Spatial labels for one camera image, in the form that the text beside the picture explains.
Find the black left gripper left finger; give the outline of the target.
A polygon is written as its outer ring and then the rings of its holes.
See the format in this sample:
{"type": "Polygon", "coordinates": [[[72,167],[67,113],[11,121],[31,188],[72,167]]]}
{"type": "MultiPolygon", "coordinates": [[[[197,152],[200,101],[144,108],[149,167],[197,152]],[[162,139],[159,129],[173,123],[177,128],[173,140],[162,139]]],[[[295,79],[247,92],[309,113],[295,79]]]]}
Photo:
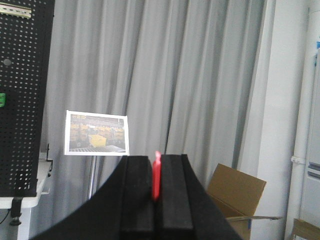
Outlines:
{"type": "Polygon", "coordinates": [[[152,240],[154,205],[147,156],[123,156],[105,183],[35,240],[152,240]]]}

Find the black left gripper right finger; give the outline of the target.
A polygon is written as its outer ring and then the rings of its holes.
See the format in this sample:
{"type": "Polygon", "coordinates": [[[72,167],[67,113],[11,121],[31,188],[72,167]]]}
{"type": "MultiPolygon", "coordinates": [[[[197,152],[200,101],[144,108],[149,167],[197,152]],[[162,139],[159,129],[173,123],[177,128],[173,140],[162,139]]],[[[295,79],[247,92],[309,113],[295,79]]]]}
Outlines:
{"type": "Polygon", "coordinates": [[[241,239],[206,193],[187,155],[162,155],[160,186],[161,240],[241,239]]]}

